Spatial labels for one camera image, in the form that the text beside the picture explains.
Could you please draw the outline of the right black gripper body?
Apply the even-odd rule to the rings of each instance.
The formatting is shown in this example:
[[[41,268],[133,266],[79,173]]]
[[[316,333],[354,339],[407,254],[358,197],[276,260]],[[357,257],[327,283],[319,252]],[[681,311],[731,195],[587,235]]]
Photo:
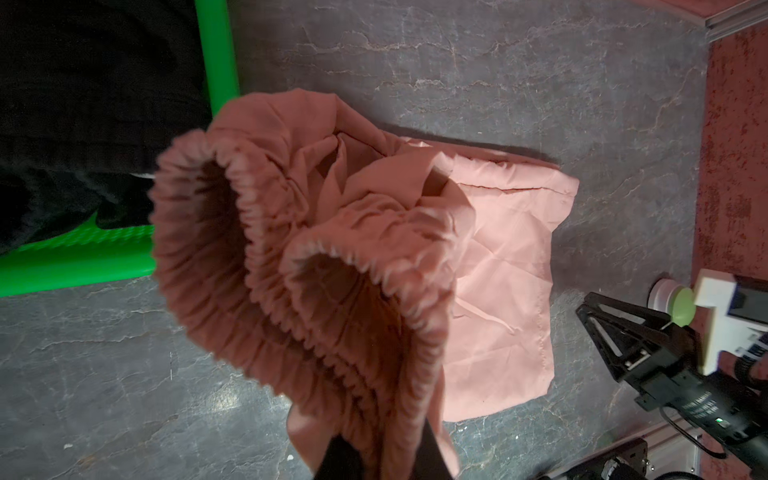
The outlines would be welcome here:
[[[671,408],[722,444],[746,444],[756,437],[756,394],[717,370],[704,376],[693,354],[641,345],[623,360],[623,381],[646,411]]]

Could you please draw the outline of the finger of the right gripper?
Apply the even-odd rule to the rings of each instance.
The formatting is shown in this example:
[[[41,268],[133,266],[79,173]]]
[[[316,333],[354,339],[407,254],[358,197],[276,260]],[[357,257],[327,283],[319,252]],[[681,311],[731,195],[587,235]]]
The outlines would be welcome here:
[[[605,295],[591,292],[577,308],[584,325],[589,319],[611,325],[636,336],[661,336],[666,327],[666,314]]]
[[[615,381],[645,382],[654,373],[654,350],[647,336],[632,335],[594,319],[582,325]]]

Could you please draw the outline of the pink shorts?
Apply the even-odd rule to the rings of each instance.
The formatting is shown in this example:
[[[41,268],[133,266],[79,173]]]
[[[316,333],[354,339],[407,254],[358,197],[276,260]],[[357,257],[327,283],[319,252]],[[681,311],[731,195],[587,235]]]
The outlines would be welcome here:
[[[333,94],[250,94],[160,155],[155,277],[193,342],[290,400],[314,473],[346,443],[365,479],[451,479],[446,423],[553,380],[551,241],[578,188]]]

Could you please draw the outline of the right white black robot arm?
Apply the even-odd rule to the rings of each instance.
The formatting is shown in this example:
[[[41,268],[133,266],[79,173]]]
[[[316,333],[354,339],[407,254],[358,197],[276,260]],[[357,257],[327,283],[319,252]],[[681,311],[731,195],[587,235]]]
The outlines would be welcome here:
[[[672,409],[717,441],[722,452],[767,477],[767,409],[749,386],[726,373],[699,371],[700,337],[671,316],[598,293],[589,293],[576,315],[612,378],[637,393],[635,402],[662,416]]]

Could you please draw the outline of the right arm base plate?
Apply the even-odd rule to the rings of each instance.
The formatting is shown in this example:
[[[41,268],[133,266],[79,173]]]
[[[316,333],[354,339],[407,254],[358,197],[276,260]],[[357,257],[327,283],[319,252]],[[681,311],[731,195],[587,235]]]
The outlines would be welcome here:
[[[661,444],[637,438],[595,454],[565,470],[545,473],[538,479],[701,479],[684,459],[672,459]]]

